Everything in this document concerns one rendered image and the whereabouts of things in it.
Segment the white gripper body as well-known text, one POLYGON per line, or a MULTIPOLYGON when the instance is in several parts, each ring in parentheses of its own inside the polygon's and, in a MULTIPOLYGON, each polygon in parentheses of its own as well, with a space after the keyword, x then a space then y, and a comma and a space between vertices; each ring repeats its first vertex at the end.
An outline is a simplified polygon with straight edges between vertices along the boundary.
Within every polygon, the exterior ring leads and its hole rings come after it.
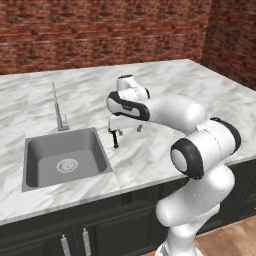
POLYGON ((123 130, 130 127, 138 127, 143 125, 144 122, 141 120, 132 119, 126 116, 115 116, 111 114, 108 117, 108 129, 110 131, 123 130))

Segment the grey sink basin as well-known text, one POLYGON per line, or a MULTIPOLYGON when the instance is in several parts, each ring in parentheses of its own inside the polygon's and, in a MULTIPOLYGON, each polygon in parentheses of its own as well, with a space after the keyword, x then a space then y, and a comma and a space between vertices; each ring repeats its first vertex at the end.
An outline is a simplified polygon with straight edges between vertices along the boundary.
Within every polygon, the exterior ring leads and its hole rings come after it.
POLYGON ((22 191, 112 172, 94 127, 25 140, 22 191))

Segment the black base cabinet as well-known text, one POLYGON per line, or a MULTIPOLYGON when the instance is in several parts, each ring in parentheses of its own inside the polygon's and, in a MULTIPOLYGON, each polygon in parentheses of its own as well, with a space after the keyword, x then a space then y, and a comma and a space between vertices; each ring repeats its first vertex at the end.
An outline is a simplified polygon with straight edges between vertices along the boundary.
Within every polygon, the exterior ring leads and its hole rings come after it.
POLYGON ((123 187, 112 171, 24 192, 22 178, 0 187, 0 256, 140 256, 155 250, 168 229, 158 200, 189 179, 171 169, 123 187))

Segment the black cabinet door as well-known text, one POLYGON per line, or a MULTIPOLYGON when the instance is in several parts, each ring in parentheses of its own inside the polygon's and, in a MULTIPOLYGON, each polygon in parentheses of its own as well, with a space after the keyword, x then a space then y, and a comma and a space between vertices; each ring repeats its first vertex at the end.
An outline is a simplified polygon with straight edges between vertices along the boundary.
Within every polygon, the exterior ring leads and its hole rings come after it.
POLYGON ((79 256, 86 256, 83 228, 89 233, 92 256, 141 256, 156 250, 165 235, 154 205, 115 211, 75 224, 79 256))
POLYGON ((67 238, 71 256, 78 256, 71 228, 22 234, 16 239, 0 242, 0 256, 64 256, 62 234, 67 238))
POLYGON ((256 159, 232 167, 236 183, 233 193, 231 221, 256 215, 256 159))

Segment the silver tap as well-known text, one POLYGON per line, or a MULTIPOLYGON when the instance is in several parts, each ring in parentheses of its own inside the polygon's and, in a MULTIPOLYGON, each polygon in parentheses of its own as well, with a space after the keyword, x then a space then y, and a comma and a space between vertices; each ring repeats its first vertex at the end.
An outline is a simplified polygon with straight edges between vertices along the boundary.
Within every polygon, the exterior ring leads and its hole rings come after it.
POLYGON ((52 85, 52 92, 53 92, 53 98, 54 98, 54 107, 55 107, 55 112, 56 112, 57 130, 59 132, 67 131, 67 130, 70 129, 70 127, 67 123, 67 119, 62 119, 61 112, 60 112, 60 107, 59 107, 59 104, 58 104, 55 85, 54 85, 54 83, 51 83, 51 85, 52 85))

